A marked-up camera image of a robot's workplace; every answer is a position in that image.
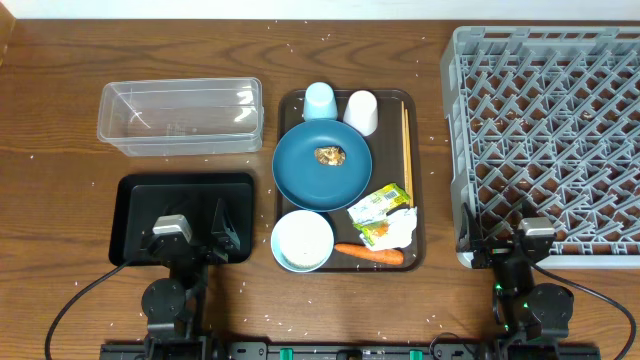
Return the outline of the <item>brown mushroom food scrap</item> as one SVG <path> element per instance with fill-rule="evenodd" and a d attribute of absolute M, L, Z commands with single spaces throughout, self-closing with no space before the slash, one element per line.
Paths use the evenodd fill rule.
<path fill-rule="evenodd" d="M 346 153 L 338 146 L 316 148 L 314 156 L 321 165 L 326 166 L 341 166 L 346 160 Z"/>

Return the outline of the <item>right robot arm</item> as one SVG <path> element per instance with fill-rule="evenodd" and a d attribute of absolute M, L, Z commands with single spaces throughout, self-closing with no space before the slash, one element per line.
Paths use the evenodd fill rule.
<path fill-rule="evenodd" d="M 481 234 L 468 204 L 462 205 L 462 249 L 472 253 L 473 269 L 495 278 L 492 305 L 505 333 L 471 352 L 474 359 L 558 359 L 558 341 L 569 335 L 574 295 L 564 286 L 534 281 L 532 268 L 549 256 L 556 232 L 551 221 L 523 206 L 525 216 L 505 240 Z"/>

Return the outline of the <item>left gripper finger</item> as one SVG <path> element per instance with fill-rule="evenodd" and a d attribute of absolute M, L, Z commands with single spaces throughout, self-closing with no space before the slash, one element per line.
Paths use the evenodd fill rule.
<path fill-rule="evenodd" d="M 162 217 L 173 215 L 184 215 L 188 207 L 188 198 L 183 197 L 169 203 L 163 210 Z"/>
<path fill-rule="evenodd" d="M 230 213 L 226 202 L 219 199 L 216 203 L 211 235 L 219 246 L 225 250 L 239 250 L 241 242 L 232 224 Z"/>

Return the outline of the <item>dark blue plate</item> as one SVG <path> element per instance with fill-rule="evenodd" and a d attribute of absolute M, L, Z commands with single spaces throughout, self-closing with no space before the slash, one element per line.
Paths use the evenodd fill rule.
<path fill-rule="evenodd" d="M 316 149 L 330 146 L 345 152 L 342 165 L 323 165 L 316 159 Z M 372 155 L 365 139 L 335 120 L 294 126 L 278 142 L 272 161 L 280 193 L 294 205 L 316 212 L 331 212 L 353 203 L 365 192 L 372 172 Z"/>

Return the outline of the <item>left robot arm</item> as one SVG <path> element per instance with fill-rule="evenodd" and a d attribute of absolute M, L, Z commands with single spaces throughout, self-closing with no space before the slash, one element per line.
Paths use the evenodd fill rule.
<path fill-rule="evenodd" d="M 201 327 L 208 270 L 227 264 L 240 248 L 226 202 L 216 202 L 205 231 L 197 234 L 186 216 L 163 215 L 142 240 L 141 250 L 169 269 L 169 276 L 151 283 L 141 306 L 147 317 L 144 359 L 220 359 L 224 346 Z"/>

